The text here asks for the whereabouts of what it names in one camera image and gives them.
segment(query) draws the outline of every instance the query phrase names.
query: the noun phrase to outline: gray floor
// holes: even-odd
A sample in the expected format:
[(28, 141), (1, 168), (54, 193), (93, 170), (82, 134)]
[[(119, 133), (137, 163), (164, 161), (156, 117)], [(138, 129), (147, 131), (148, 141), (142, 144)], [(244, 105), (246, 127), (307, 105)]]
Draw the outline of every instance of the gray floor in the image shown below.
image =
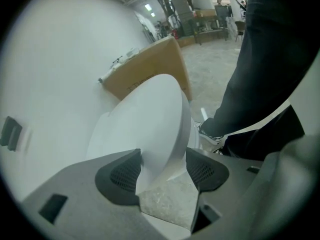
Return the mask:
[[(242, 42), (215, 40), (202, 44), (194, 44), (182, 48), (182, 55), (189, 74), (193, 99), (190, 102), (191, 116), (195, 121), (203, 122), (201, 108), (209, 117), (215, 115), (219, 108), (227, 83), (233, 74)], [(286, 101), (274, 113), (264, 120), (238, 132), (258, 129), (278, 115), (289, 105)], [(217, 146), (201, 139), (202, 149), (213, 151)], [(159, 226), (160, 231), (170, 233), (173, 238), (183, 238), (190, 229), (196, 208), (198, 191), (194, 187), (189, 174), (168, 180), (166, 184), (139, 195), (141, 211), (164, 221), (170, 227)]]

